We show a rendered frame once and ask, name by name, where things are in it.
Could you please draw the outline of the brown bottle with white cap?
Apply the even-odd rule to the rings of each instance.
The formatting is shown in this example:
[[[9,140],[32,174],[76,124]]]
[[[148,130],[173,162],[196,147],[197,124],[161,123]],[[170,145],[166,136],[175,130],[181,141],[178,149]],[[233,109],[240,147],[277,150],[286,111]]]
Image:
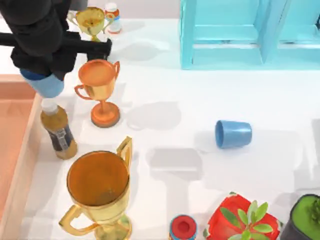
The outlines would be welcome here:
[[[40,120],[49,134],[56,156],[62,160],[73,158],[78,152],[78,146],[65,109],[53,99],[44,98],[41,102]]]

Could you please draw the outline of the white bottle with orange label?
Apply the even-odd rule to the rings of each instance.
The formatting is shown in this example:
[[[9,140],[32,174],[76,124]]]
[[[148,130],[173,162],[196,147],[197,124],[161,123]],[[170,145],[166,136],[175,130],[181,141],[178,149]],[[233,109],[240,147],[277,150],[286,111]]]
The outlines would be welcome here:
[[[120,22],[120,11],[117,4],[114,2],[108,2],[104,7],[104,16],[107,20],[106,30],[110,34],[119,34],[122,30],[122,25]]]

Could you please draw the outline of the large gold trophy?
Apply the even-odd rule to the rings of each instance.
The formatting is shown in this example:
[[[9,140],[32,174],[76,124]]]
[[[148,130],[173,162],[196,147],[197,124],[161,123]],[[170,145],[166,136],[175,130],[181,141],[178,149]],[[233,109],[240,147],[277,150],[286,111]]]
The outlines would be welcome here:
[[[116,152],[96,150],[70,167],[67,190],[73,205],[59,225],[73,236],[94,232],[96,240],[130,240],[132,223],[125,214],[130,193],[132,138]]]

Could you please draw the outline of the small gold trophy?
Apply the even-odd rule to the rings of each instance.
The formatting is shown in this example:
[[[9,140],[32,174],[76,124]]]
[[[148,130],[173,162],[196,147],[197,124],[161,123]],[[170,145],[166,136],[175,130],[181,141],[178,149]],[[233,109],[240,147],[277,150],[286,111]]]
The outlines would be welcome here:
[[[91,37],[92,42],[100,42],[98,34],[105,33],[106,28],[113,23],[114,14],[108,14],[109,23],[105,24],[105,12],[98,7],[87,7],[85,10],[73,13],[71,11],[67,14],[67,19],[78,26],[82,33]]]

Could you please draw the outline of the copper trophy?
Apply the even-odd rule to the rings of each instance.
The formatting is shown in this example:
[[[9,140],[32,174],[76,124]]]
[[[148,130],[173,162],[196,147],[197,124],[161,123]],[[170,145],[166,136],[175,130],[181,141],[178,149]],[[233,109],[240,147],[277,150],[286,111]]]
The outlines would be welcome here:
[[[120,72],[120,62],[93,59],[78,70],[81,84],[75,93],[84,100],[98,101],[91,109],[91,121],[99,128],[110,128],[120,120],[120,109],[107,99],[112,95]]]

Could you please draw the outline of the can with red lid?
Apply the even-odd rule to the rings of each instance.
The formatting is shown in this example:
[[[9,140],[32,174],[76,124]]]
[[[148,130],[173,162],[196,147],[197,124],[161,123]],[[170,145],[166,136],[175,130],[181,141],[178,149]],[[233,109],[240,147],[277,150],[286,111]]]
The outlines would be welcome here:
[[[168,240],[196,240],[196,237],[197,223],[191,216],[181,214],[170,222]]]

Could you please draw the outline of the light blue rack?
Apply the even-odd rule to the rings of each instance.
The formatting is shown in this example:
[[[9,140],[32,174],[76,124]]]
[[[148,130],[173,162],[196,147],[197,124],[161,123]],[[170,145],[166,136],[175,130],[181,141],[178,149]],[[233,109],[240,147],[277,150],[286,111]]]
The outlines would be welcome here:
[[[188,70],[320,70],[320,0],[180,0]]]

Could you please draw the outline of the red pot with green plant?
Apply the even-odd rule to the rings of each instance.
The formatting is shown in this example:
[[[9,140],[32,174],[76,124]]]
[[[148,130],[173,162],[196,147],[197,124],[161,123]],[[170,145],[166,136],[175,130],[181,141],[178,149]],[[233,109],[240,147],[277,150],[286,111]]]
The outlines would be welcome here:
[[[211,216],[203,236],[206,240],[280,240],[283,223],[268,208],[267,202],[250,202],[230,192]]]

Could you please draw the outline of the salmon shallow box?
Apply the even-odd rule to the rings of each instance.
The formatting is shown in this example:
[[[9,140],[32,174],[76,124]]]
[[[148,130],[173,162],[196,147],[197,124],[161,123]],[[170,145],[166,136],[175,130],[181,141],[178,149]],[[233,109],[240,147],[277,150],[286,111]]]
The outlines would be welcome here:
[[[18,240],[41,141],[41,96],[0,74],[0,240]]]

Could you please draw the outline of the black pot with green plant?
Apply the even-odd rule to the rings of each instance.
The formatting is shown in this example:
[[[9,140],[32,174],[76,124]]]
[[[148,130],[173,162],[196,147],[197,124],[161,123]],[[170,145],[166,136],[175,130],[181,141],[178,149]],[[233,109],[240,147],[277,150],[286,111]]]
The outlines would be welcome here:
[[[280,240],[320,240],[320,196],[301,196],[290,211]]]

